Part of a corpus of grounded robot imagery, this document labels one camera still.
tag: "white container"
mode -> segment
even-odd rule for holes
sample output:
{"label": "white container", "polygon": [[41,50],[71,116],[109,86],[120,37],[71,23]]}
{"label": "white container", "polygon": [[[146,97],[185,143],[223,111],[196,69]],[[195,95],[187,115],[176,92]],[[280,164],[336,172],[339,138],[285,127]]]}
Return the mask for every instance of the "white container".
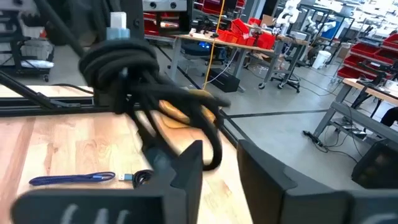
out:
{"label": "white container", "polygon": [[315,59],[314,63],[312,64],[312,67],[315,69],[322,68],[330,56],[331,56],[330,52],[320,50],[317,55],[317,58]]}

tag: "gray concrete floor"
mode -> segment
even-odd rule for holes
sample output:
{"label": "gray concrete floor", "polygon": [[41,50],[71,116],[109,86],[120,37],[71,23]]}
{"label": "gray concrete floor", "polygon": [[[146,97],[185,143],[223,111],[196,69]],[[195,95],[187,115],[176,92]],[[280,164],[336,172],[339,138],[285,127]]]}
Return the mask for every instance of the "gray concrete floor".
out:
{"label": "gray concrete floor", "polygon": [[[172,56],[170,47],[162,47],[163,51]],[[155,48],[160,65],[160,72],[168,72],[167,65],[169,59],[158,49]],[[74,85],[85,85],[84,79],[77,70],[77,57],[69,47],[57,47],[55,51],[55,67],[50,74],[50,82],[47,84],[70,83]],[[181,60],[179,66],[185,70],[187,65],[188,76],[198,85],[202,86],[206,72],[205,62],[195,60],[188,63]],[[312,68],[296,68],[295,74],[302,81],[300,93],[289,86],[284,89],[277,89],[278,82],[270,82],[264,90],[259,90],[257,85],[261,82],[261,77],[265,76],[265,71],[257,65],[251,65],[249,70],[242,69],[240,74],[241,85],[245,87],[244,93],[224,93],[212,84],[208,84],[206,90],[210,93],[229,99],[231,107],[225,108],[227,115],[232,117],[231,124],[226,121],[226,126],[238,137],[249,138],[261,149],[278,158],[287,165],[297,169],[305,175],[315,180],[329,185],[334,189],[361,189],[361,187],[351,181],[351,172],[355,162],[349,157],[337,153],[323,153],[302,135],[303,130],[314,131],[324,111],[329,108],[335,95],[341,86],[331,84],[331,76],[336,71],[337,65],[330,65],[323,70]],[[37,77],[17,77],[26,85],[44,85],[44,81]],[[181,73],[177,72],[177,83],[180,86],[187,86],[195,89],[195,86]],[[347,104],[359,94],[359,91],[352,91],[347,97]],[[368,100],[360,111],[369,115],[376,103]],[[389,103],[382,103],[374,119],[380,120],[384,113],[391,108]],[[240,118],[242,114],[255,114],[253,117]],[[336,142],[338,134],[334,128],[330,128],[327,133],[322,134],[322,141],[327,145]],[[345,139],[345,134],[341,133],[338,137],[338,144]],[[344,151],[352,155],[357,160],[360,159],[359,153],[366,153],[368,147],[357,142],[358,151],[353,139],[348,137],[340,147],[333,148],[336,151]]]}

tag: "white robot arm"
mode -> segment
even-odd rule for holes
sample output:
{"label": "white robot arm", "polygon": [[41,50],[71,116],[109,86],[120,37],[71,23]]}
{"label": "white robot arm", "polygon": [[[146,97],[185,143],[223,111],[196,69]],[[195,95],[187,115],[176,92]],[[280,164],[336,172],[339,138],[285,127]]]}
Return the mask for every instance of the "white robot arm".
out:
{"label": "white robot arm", "polygon": [[331,22],[326,22],[325,25],[322,27],[322,24],[318,24],[314,21],[311,20],[311,16],[307,17],[307,22],[308,22],[308,28],[311,33],[317,34],[318,32],[326,32],[334,27],[336,27],[336,21],[331,21]]}
{"label": "white robot arm", "polygon": [[290,24],[296,22],[300,11],[297,9],[297,5],[301,0],[288,0],[285,5],[285,9],[279,14],[273,33],[286,34]]}

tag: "black cable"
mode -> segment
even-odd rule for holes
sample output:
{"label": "black cable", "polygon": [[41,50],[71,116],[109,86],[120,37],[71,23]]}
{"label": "black cable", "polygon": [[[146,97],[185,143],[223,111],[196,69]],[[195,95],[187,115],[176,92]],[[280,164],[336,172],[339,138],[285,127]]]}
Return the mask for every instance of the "black cable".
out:
{"label": "black cable", "polygon": [[150,181],[152,176],[154,175],[153,170],[140,170],[137,171],[132,178],[132,186],[134,189],[140,187],[141,185],[145,184],[146,182]]}
{"label": "black cable", "polygon": [[344,144],[344,142],[346,141],[346,138],[348,137],[348,134],[346,134],[346,136],[344,137],[344,139],[343,139],[343,141],[339,144],[339,145],[336,145],[336,146],[328,146],[328,147],[340,147],[340,146],[342,146],[343,144]]}
{"label": "black cable", "polygon": [[352,157],[351,155],[349,155],[348,153],[345,153],[345,152],[342,152],[342,151],[334,151],[334,150],[331,150],[331,149],[327,149],[327,150],[328,150],[329,152],[344,154],[344,155],[348,156],[349,158],[351,158],[352,160],[354,160],[355,163],[358,163],[358,161],[357,161],[354,157]]}
{"label": "black cable", "polygon": [[67,84],[67,83],[58,83],[58,84],[53,84],[52,86],[66,86],[66,87],[71,87],[71,88],[75,88],[77,90],[80,90],[82,92],[88,93],[88,94],[94,94],[93,91],[89,91],[89,90],[85,90],[83,88],[80,88],[78,86],[72,85],[72,84]]}
{"label": "black cable", "polygon": [[[352,113],[352,111],[351,111],[351,108],[350,108],[348,105],[346,105],[346,106],[348,107],[348,110],[349,110],[349,120],[350,120],[351,127],[352,127],[352,126],[353,126],[353,113]],[[353,142],[354,142],[356,151],[358,152],[358,154],[359,154],[361,157],[363,157],[362,154],[359,152],[358,147],[356,146],[355,139],[354,139],[354,133],[353,133],[352,131],[350,131],[350,133],[351,133],[351,137],[352,137],[352,139],[353,139]]]}
{"label": "black cable", "polygon": [[334,152],[334,153],[340,153],[340,154],[344,154],[346,156],[348,156],[350,159],[352,159],[353,161],[355,161],[355,163],[358,163],[358,161],[352,157],[351,155],[349,155],[348,153],[342,152],[342,151],[335,151],[335,150],[331,150],[328,147],[320,147],[319,145],[315,144],[314,142],[312,142],[312,144],[316,147],[316,149],[318,149],[320,152],[323,153],[328,153],[328,152]]}
{"label": "black cable", "polygon": [[338,144],[338,139],[339,139],[340,135],[337,134],[337,140],[336,140],[336,143],[334,145],[327,146],[328,143],[326,141],[326,134],[328,133],[328,131],[329,131],[329,126],[326,127],[325,134],[323,135],[323,142],[325,143],[326,147],[334,147],[334,146],[336,146]]}
{"label": "black cable", "polygon": [[[46,6],[45,0],[35,1]],[[51,7],[39,7],[39,9],[41,14],[56,15]],[[104,6],[95,7],[95,10],[94,14],[100,15],[104,13]],[[99,21],[98,29],[101,31],[100,28],[106,24],[106,21],[95,15],[94,18]],[[64,29],[65,25],[59,27],[62,34],[70,33],[67,28]],[[67,39],[67,41],[69,44],[77,43],[75,38],[72,41]],[[126,113],[130,116],[138,128],[144,149],[157,147],[167,155],[179,154],[168,144],[155,122],[151,111],[159,111],[169,118],[203,131],[213,147],[213,158],[203,165],[203,170],[213,170],[221,164],[222,148],[217,132],[217,128],[222,123],[219,108],[229,106],[229,102],[217,97],[195,95],[160,76],[156,52],[145,40],[134,37],[106,40],[92,46],[85,54],[80,51],[80,48],[78,46],[73,49],[81,57],[79,71],[83,74],[88,86],[92,86],[97,92],[107,94],[112,100],[112,109],[116,114]],[[159,106],[160,101],[163,100],[185,114],[188,122],[182,122],[181,119],[164,111]],[[216,126],[211,124],[202,113],[202,106],[214,114]],[[144,112],[155,135],[138,118],[137,110]]]}

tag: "wooden table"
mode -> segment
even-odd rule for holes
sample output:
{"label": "wooden table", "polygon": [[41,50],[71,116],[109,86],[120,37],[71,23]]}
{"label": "wooden table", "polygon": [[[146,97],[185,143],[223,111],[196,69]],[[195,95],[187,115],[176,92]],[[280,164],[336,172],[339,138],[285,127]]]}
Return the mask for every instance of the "wooden table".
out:
{"label": "wooden table", "polygon": [[[364,88],[364,86],[359,84],[359,83],[357,83],[356,81],[357,81],[356,78],[345,78],[343,80],[343,83],[345,83],[347,85],[350,85],[350,86],[352,86],[354,88],[357,88],[359,90],[362,90]],[[388,95],[386,95],[384,93],[381,93],[380,91],[373,90],[371,88],[367,88],[365,92],[369,93],[372,96],[375,96],[376,98],[385,100],[385,101],[387,101],[389,103],[392,103],[393,105],[397,105],[398,106],[398,100],[396,99],[396,98],[398,98],[398,92],[396,92],[396,91],[390,91],[390,93],[389,93],[390,95],[395,96],[396,98],[388,96]]]}
{"label": "wooden table", "polygon": [[[314,131],[313,135],[315,137],[319,137],[321,133],[325,130],[325,128],[329,125],[333,125],[340,131],[348,134],[349,136],[355,138],[358,141],[362,141],[364,143],[372,145],[374,141],[369,141],[368,138],[366,139],[361,139],[352,134],[351,132],[345,130],[339,123],[333,122],[332,118],[335,115],[335,113],[342,114],[345,118],[347,118],[349,121],[351,120],[352,122],[360,124],[362,127],[372,131],[373,133],[376,133],[378,136],[386,139],[390,139],[391,141],[395,142],[398,144],[398,132],[395,131],[394,129],[381,124],[380,122],[373,120],[372,118],[366,116],[365,114],[362,114],[361,112],[357,111],[356,109],[344,104],[344,100],[347,97],[348,93],[351,91],[352,88],[357,88],[359,90],[362,90],[364,86],[362,84],[359,84],[356,82],[357,79],[355,78],[345,78],[343,80],[344,86],[341,88],[340,92],[337,94],[334,102],[331,103],[330,108],[320,121],[318,127]],[[380,91],[372,90],[371,88],[366,89],[366,93],[375,96],[377,98],[380,98],[382,100],[386,100],[387,102],[390,102],[392,104],[395,104],[398,106],[398,100],[394,97],[388,96]],[[398,93],[393,92],[390,93],[393,96],[398,97]]]}
{"label": "wooden table", "polygon": [[[266,76],[262,82],[262,84],[266,84],[270,79],[271,76],[274,73],[283,73],[286,74],[286,80],[291,76],[291,74],[293,73],[293,70],[295,68],[295,64],[297,62],[297,60],[299,59],[300,54],[303,52],[303,49],[305,48],[307,42],[297,42],[299,43],[299,48],[296,50],[296,53],[293,56],[293,60],[290,63],[289,69],[288,70],[278,70],[275,69],[275,66],[277,65],[278,59],[279,59],[279,55],[282,53],[282,49],[284,47],[284,42],[286,41],[292,41],[292,39],[290,37],[284,37],[283,35],[281,35],[280,37],[278,37],[277,39],[279,41],[277,41],[275,43],[274,49],[263,49],[260,47],[254,47],[254,46],[247,46],[247,45],[241,45],[241,44],[234,44],[234,43],[229,43],[229,42],[224,42],[218,38],[214,39],[214,38],[210,38],[211,35],[213,33],[209,32],[207,34],[197,34],[197,33],[193,33],[192,35],[176,35],[176,39],[174,42],[174,50],[173,50],[173,55],[172,55],[172,64],[170,65],[170,73],[169,76],[171,77],[171,79],[173,81],[176,81],[176,74],[177,74],[177,66],[178,66],[178,61],[180,60],[180,51],[181,51],[181,44],[182,44],[182,39],[187,39],[187,40],[196,40],[196,41],[201,41],[201,42],[209,42],[209,43],[216,43],[216,44],[221,44],[221,45],[227,45],[230,47],[236,47],[236,50],[240,49],[239,52],[239,57],[236,61],[236,65],[235,65],[235,69],[233,72],[233,76],[236,78],[239,78],[239,75],[241,73],[241,69],[243,66],[243,62],[244,59],[246,58],[246,54],[250,51],[250,50],[256,50],[259,52],[262,52],[264,54],[266,54],[268,57],[271,57],[272,60],[267,63],[267,65],[269,65],[269,69],[266,73]],[[245,89],[240,85],[239,88],[242,91],[245,91]]]}
{"label": "wooden table", "polygon": [[[33,86],[51,96],[86,96],[68,87]],[[0,88],[1,96],[15,96]],[[204,140],[204,157],[210,143],[197,129],[161,130],[182,151],[196,139]],[[251,223],[239,179],[236,149],[220,133],[223,161],[219,169],[204,173],[198,223]],[[149,168],[141,155],[136,126],[126,116],[74,114],[0,119],[0,223],[9,223],[9,207],[31,187],[28,181],[42,175],[89,174],[113,171],[116,175]],[[51,187],[131,189],[131,182],[116,179],[100,184],[49,185]]]}

